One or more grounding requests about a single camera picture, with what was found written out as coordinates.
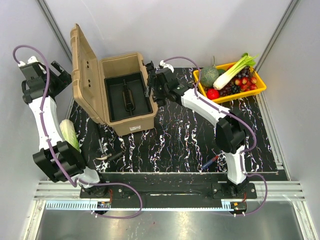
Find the black tool box tray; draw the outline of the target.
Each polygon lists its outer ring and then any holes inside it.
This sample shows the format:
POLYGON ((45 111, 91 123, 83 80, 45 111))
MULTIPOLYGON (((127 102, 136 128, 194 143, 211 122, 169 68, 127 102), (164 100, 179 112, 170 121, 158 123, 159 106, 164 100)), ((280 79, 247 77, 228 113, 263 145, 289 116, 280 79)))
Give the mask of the black tool box tray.
POLYGON ((153 113, 142 72, 105 78, 104 84, 110 122, 153 113))

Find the claw hammer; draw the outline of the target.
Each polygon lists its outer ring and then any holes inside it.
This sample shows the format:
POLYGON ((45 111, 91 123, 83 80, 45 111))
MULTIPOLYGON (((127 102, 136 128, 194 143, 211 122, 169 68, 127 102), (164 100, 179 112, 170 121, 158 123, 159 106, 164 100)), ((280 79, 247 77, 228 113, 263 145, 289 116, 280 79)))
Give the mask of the claw hammer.
POLYGON ((101 151, 101 157, 96 157, 95 159, 98 161, 105 161, 108 158, 110 158, 112 156, 112 154, 111 153, 106 154, 106 152, 104 151, 99 125, 94 122, 93 126, 94 126, 95 133, 97 135, 97 138, 98 138, 98 143, 99 143, 99 147, 100 147, 100 151, 101 151))

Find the black rubber mallet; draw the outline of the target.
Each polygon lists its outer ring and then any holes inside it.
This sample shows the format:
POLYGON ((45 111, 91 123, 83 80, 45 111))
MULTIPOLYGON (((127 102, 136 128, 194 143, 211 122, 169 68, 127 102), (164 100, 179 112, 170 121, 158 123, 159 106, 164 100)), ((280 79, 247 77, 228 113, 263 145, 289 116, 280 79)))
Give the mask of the black rubber mallet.
POLYGON ((115 161, 115 160, 118 160, 119 158, 122 158, 123 155, 124 155, 123 152, 114 153, 108 158, 108 160, 109 161, 115 161))

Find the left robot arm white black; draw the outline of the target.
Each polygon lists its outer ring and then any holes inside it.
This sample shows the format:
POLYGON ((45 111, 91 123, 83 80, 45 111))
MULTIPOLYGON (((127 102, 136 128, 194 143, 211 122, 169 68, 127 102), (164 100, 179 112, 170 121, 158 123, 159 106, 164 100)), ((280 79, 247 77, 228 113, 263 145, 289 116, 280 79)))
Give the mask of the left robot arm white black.
POLYGON ((25 77, 22 99, 34 115, 39 135, 39 151, 33 154, 33 161, 54 183, 85 182, 85 188, 91 187, 91 192, 102 198, 109 186, 86 165, 73 123, 57 117, 55 97, 72 82, 72 77, 56 61, 51 65, 59 74, 47 73, 46 66, 35 56, 18 64, 25 77))

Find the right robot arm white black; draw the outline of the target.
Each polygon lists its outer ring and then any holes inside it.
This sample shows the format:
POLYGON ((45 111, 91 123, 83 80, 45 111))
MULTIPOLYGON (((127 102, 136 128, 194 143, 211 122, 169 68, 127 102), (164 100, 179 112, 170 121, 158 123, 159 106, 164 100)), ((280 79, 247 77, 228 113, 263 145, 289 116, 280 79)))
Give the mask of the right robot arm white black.
POLYGON ((201 95, 195 88, 180 82, 171 66, 163 64, 159 69, 152 62, 145 64, 148 73, 145 95, 152 97, 158 106, 167 100, 191 109, 209 121, 215 128, 215 142, 227 163, 226 189, 233 198, 246 191, 248 177, 245 171, 245 123, 236 112, 201 95))

